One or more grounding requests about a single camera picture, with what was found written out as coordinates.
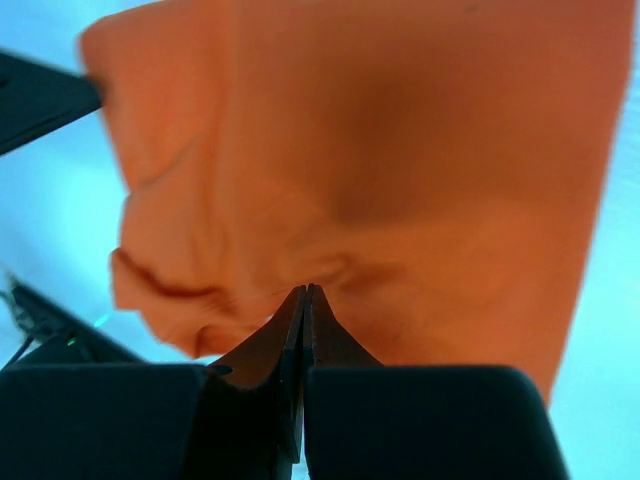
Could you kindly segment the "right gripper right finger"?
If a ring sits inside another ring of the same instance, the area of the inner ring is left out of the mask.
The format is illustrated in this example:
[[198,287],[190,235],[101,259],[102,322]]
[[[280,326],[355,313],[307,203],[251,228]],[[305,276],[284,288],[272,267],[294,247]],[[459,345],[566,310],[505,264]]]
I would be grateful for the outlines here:
[[339,323],[321,286],[307,289],[303,313],[304,440],[313,479],[367,479],[366,422],[356,392],[364,373],[381,366]]

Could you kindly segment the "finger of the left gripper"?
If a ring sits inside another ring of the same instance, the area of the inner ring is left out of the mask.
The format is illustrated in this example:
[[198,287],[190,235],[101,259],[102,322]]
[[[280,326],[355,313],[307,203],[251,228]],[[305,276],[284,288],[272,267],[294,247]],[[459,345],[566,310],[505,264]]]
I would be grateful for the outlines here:
[[101,107],[96,86],[42,62],[1,52],[1,153],[7,154]]

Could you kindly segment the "orange t shirt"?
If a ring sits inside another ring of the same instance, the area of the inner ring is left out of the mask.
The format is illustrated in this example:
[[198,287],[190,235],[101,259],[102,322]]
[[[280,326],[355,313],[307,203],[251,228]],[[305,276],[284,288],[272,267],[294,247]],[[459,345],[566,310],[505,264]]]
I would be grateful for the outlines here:
[[549,395],[632,1],[158,1],[83,32],[129,194],[115,304],[198,358],[315,283],[388,365]]

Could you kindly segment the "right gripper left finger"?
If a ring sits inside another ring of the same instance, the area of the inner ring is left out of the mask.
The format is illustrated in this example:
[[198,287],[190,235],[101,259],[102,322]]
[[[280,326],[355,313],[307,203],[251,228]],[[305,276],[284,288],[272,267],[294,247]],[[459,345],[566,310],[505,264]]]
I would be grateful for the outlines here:
[[305,288],[298,286],[270,320],[211,365],[231,388],[234,414],[293,463],[301,457],[304,307]]

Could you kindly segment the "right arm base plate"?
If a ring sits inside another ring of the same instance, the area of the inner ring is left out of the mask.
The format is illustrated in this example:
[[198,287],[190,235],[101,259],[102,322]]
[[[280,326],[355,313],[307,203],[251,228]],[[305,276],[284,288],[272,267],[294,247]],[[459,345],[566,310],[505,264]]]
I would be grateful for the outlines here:
[[14,275],[1,293],[25,340],[4,365],[140,363],[142,359]]

